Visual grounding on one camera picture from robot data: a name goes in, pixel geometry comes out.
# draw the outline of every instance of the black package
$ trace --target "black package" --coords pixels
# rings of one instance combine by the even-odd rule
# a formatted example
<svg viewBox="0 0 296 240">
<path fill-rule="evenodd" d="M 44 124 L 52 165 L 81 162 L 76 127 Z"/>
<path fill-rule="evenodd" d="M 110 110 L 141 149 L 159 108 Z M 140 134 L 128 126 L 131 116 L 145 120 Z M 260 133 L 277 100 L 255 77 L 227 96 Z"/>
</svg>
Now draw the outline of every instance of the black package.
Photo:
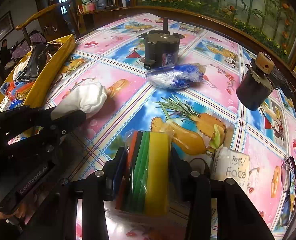
<svg viewBox="0 0 296 240">
<path fill-rule="evenodd" d="M 35 81 L 41 71 L 44 69 L 47 61 L 47 55 L 54 55 L 61 47 L 60 43 L 36 43 L 32 46 L 33 52 L 28 61 L 27 67 L 16 79 L 20 81 Z"/>
</svg>

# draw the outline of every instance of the white cloth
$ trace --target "white cloth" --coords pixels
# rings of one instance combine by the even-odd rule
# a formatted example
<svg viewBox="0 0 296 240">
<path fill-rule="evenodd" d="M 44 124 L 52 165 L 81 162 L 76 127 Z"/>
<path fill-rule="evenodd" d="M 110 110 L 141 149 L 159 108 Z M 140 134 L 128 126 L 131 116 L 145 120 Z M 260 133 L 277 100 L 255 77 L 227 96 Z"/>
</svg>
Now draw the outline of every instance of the white cloth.
<svg viewBox="0 0 296 240">
<path fill-rule="evenodd" d="M 24 62 L 21 62 L 21 63 L 18 64 L 18 66 L 14 70 L 13 80 L 16 80 L 16 78 L 19 75 L 19 73 L 26 68 L 29 59 L 30 59 L 30 56 L 27 57 L 27 59 Z"/>
<path fill-rule="evenodd" d="M 51 112 L 55 120 L 76 110 L 82 110 L 87 118 L 98 113 L 107 99 L 106 88 L 95 78 L 88 78 L 76 84 L 71 92 Z"/>
</svg>

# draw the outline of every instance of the small motor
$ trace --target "small motor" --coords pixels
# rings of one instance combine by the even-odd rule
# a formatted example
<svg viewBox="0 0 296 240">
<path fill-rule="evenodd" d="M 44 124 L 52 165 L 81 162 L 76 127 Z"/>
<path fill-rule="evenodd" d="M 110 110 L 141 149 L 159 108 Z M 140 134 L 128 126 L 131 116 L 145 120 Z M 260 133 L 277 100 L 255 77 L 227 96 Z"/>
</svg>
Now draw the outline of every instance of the small motor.
<svg viewBox="0 0 296 240">
<path fill-rule="evenodd" d="M 268 96 L 280 88 L 287 98 L 293 96 L 286 78 L 275 67 L 270 56 L 259 52 L 256 59 L 251 60 L 251 65 L 236 90 L 240 102 L 249 110 L 255 111 L 268 98 Z"/>
<path fill-rule="evenodd" d="M 145 58 L 140 61 L 144 63 L 145 69 L 163 67 L 176 64 L 180 39 L 185 36 L 168 31 L 168 18 L 164 18 L 163 30 L 152 30 L 143 33 L 138 38 L 145 39 Z"/>
</svg>

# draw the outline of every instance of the bottle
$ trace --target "bottle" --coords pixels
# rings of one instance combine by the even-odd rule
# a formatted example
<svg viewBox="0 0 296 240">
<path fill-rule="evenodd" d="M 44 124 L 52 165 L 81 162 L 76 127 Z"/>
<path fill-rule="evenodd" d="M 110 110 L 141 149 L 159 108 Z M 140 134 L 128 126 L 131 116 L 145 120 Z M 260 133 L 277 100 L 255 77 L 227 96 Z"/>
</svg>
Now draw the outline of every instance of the bottle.
<svg viewBox="0 0 296 240">
<path fill-rule="evenodd" d="M 115 0 L 112 0 L 112 4 L 113 4 L 113 6 L 116 6 Z"/>
<path fill-rule="evenodd" d="M 127 4 L 126 4 L 126 0 L 122 0 L 122 6 L 123 6 L 123 7 L 126 7 L 126 6 L 127 6 Z"/>
</svg>

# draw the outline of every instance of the eyeglasses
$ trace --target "eyeglasses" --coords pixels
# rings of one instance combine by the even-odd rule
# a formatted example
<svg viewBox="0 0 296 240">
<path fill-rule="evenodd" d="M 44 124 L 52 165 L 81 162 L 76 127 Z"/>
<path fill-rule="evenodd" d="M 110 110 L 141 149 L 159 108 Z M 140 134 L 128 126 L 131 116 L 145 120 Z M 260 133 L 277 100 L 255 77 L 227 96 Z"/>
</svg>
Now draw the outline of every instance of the eyeglasses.
<svg viewBox="0 0 296 240">
<path fill-rule="evenodd" d="M 291 188 L 291 172 L 294 175 L 294 204 L 293 210 L 291 212 L 291 198 L 290 198 L 290 188 Z M 286 198 L 283 202 L 282 209 L 281 209 L 281 216 L 280 216 L 280 225 L 281 226 L 288 226 L 292 221 L 293 214 L 296 212 L 296 164 L 294 163 L 294 158 L 289 157 L 281 166 L 281 183 L 282 183 L 282 190 L 286 193 Z"/>
</svg>

